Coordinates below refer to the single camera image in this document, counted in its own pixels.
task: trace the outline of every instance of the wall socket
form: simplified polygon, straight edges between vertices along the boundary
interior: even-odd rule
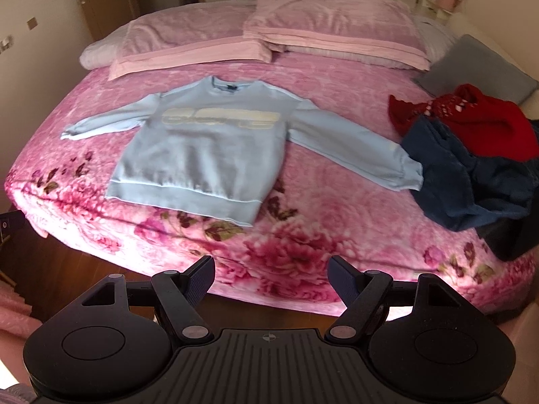
[[[0,40],[0,53],[8,50],[13,47],[13,36],[6,36],[4,39]]]
[[[37,20],[36,18],[29,19],[26,21],[26,25],[28,26],[28,30],[33,30],[37,27]]]
[[[5,238],[13,234],[17,229],[24,226],[25,218],[22,211],[11,211],[10,213],[0,214],[0,243]]]

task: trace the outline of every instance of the wooden floor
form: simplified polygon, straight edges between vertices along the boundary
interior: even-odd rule
[[[17,293],[33,306],[32,316],[46,321],[111,273],[127,280],[148,277],[122,269],[92,255],[68,248],[49,236],[44,239],[27,226],[15,233],[0,251],[0,270],[17,283]],[[153,317],[152,309],[133,309]],[[335,320],[311,313],[249,304],[207,295],[197,310],[214,332],[222,328],[318,328],[323,333]]]

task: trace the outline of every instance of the sweatshirt sleeve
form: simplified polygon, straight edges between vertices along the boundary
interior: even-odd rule
[[[147,118],[156,111],[160,97],[160,94],[150,94],[138,102],[85,118],[67,127],[62,132],[60,139],[85,139],[142,126]]]
[[[397,143],[303,101],[292,114],[288,140],[390,190],[419,190],[421,164]]]

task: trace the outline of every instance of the pink pillowcase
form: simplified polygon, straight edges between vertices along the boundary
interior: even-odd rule
[[[87,70],[111,65],[127,35],[128,27],[128,24],[118,27],[109,36],[86,47],[79,57],[80,64]]]
[[[363,62],[367,65],[379,65],[386,68],[396,68],[399,70],[411,70],[412,66],[394,61],[392,59],[378,58],[377,56],[362,55],[360,53],[338,52],[335,50],[326,50],[323,48],[300,47],[299,45],[285,45],[285,51],[305,53],[308,55],[325,56],[326,58],[345,59],[347,61]]]
[[[428,70],[410,10],[398,0],[257,0],[244,38],[358,53]]]
[[[256,59],[271,62],[265,42],[243,37],[254,1],[218,1],[173,7],[131,21],[110,66],[109,80],[131,72],[194,63]]]

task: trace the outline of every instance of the pink bedspread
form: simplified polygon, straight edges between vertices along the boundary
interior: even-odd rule
[[[64,127],[82,118],[216,75],[262,79],[399,141],[387,99],[394,94],[426,101],[410,80],[414,72],[295,53],[281,54],[273,64],[199,64],[111,82],[107,72],[91,72],[58,105],[7,177],[12,201],[43,235],[146,275],[183,270],[210,254],[217,265],[212,293],[322,314],[344,309],[325,277],[333,254],[400,280],[435,272],[484,312],[516,307],[526,295],[535,270],[532,253],[503,263],[475,230],[452,233],[427,219],[408,191],[386,190],[292,143],[255,226],[240,228],[105,200],[107,182],[135,131],[60,140]]]

